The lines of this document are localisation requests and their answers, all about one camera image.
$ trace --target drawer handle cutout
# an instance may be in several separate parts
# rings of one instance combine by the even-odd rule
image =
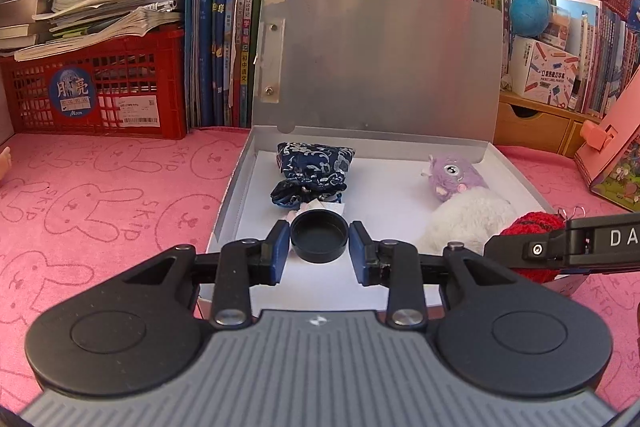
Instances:
[[[530,109],[529,107],[522,107],[521,105],[513,105],[511,103],[509,105],[511,105],[511,108],[513,109],[513,113],[518,118],[532,118],[535,115],[540,113],[539,111],[536,111],[535,109]]]

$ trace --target box lid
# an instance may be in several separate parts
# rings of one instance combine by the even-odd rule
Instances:
[[[468,0],[263,0],[253,124],[491,141],[502,15]]]

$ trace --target black cup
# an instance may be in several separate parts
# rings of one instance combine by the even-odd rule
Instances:
[[[318,208],[303,212],[291,223],[291,244],[309,263],[330,263],[342,255],[349,225],[340,214]]]

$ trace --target white plush toy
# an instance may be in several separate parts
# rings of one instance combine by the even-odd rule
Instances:
[[[439,206],[415,246],[420,253],[442,255],[449,241],[482,255],[484,244],[511,226],[518,214],[509,201],[485,187],[472,187],[454,194]]]

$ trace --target blue floral pouch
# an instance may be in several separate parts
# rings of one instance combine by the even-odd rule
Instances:
[[[276,160],[285,180],[271,192],[271,201],[297,210],[313,200],[342,202],[344,179],[355,151],[307,143],[280,143]]]

